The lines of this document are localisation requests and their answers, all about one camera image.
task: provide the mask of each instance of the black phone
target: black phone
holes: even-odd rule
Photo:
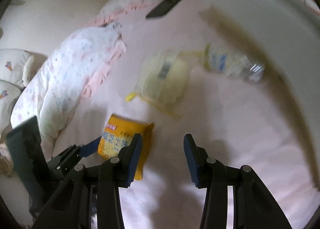
[[[156,6],[146,18],[157,18],[165,16],[180,0],[164,0],[158,6]]]

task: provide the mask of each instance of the metal bolt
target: metal bolt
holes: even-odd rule
[[[82,169],[83,169],[83,165],[82,164],[78,164],[78,165],[75,166],[75,170],[76,171],[80,171]]]
[[[244,165],[244,166],[242,167],[242,169],[243,169],[245,172],[250,172],[250,171],[251,171],[251,167],[248,166],[248,165]]]
[[[207,158],[207,162],[210,164],[216,163],[216,159],[215,158]]]
[[[120,161],[120,159],[118,157],[113,157],[113,158],[110,159],[110,162],[114,163],[114,164],[118,163],[119,161]]]

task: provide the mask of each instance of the black object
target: black object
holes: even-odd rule
[[[158,6],[156,6],[146,18],[158,18],[165,16],[180,0],[164,0]]]
[[[118,187],[127,188],[134,180],[141,135],[135,134],[117,157],[90,168],[77,165],[85,152],[76,145],[46,163],[40,142],[36,117],[7,135],[14,168],[29,192],[29,211],[36,219],[32,228],[90,229],[92,207],[97,206],[100,228],[124,229]]]
[[[2,197],[0,196],[0,228],[2,229],[22,229],[22,227],[14,219],[9,209],[5,205]]]
[[[226,228],[228,186],[233,186],[234,229],[292,229],[267,187],[247,165],[232,168],[209,158],[192,135],[183,148],[193,183],[207,188],[200,229]]]

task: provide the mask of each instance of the pink fabric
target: pink fabric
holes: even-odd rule
[[[111,22],[118,20],[122,15],[126,15],[131,11],[143,9],[153,5],[153,1],[154,0],[110,0],[101,9],[100,13],[96,17],[90,19],[85,27],[108,25]],[[91,97],[91,95],[103,84],[111,72],[113,64],[126,51],[124,44],[121,44],[121,47],[118,49],[119,53],[115,53],[112,58],[105,62],[101,69],[94,73],[92,78],[88,81],[81,93],[80,103]]]
[[[104,26],[111,22],[119,19],[120,16],[128,14],[130,11],[144,9],[149,7],[151,4],[144,4],[143,2],[135,2],[127,6],[126,8],[114,11],[109,15],[97,15],[96,17],[90,19],[90,21],[85,25],[87,26]]]
[[[112,70],[112,65],[118,60],[126,51],[126,47],[123,43],[119,43],[119,46],[115,48],[114,55],[103,64],[101,69],[95,72],[89,82],[84,86],[84,89],[80,96],[80,103],[85,99],[91,97],[91,95],[98,90],[103,84]]]
[[[70,125],[60,134],[54,155],[66,147],[101,136],[112,113],[141,122],[153,122],[153,144],[142,181],[119,189],[125,228],[197,229],[205,189],[191,182],[183,152],[183,136],[191,133],[199,147],[225,165],[250,165],[278,201],[292,228],[303,228],[320,204],[306,157],[284,111],[275,98],[279,83],[251,85],[223,75],[193,68],[178,105],[181,118],[154,106],[125,97],[140,75],[143,60],[164,49],[202,50],[209,42],[223,43],[218,33],[199,16],[205,0],[181,0],[165,17],[145,20],[149,8],[119,19],[127,51],[96,93],[79,105]],[[86,167],[98,165],[98,154],[82,159]],[[232,199],[228,208],[232,210]],[[232,228],[228,216],[228,227]]]

